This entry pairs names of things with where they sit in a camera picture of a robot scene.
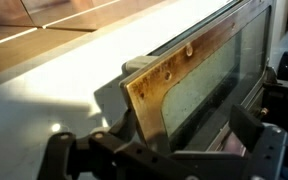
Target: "glass panel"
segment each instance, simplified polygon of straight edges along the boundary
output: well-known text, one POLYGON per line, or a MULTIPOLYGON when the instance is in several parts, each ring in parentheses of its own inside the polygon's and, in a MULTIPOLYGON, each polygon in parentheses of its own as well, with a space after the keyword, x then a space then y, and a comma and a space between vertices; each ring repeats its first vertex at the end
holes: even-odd
POLYGON ((263 74, 269 11, 263 12, 165 96, 162 115, 173 149, 205 150, 263 74))

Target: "metal frame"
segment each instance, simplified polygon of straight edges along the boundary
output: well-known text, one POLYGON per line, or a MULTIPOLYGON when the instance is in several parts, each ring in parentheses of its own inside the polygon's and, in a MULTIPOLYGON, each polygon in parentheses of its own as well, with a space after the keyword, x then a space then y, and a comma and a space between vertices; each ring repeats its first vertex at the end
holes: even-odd
POLYGON ((272 0, 241 1, 121 82, 126 102, 138 120, 140 138, 150 149, 171 152, 161 113, 165 94, 272 4, 272 0))

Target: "rusty metal frame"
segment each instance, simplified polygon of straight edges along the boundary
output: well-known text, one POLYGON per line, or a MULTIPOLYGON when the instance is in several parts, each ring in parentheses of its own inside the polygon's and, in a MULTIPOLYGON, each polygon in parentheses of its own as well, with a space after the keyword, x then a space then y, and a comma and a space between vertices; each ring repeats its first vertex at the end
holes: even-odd
POLYGON ((171 151, 161 112, 166 93, 272 4, 273 0, 241 1, 121 82, 126 102, 136 114, 140 138, 149 148, 171 151))

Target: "white surface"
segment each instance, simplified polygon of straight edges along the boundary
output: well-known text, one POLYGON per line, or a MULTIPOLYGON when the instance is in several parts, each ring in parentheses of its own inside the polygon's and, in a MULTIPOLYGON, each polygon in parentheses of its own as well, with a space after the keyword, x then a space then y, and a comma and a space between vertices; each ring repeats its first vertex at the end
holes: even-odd
POLYGON ((140 13, 130 17, 131 22, 117 22, 125 23, 118 29, 112 30, 112 25, 79 38, 76 41, 89 43, 1 84, 0 180, 36 179, 54 123, 78 137, 96 126, 111 125, 125 110, 119 79, 111 82, 122 73, 121 65, 146 55, 226 3, 161 3, 146 16, 140 13))

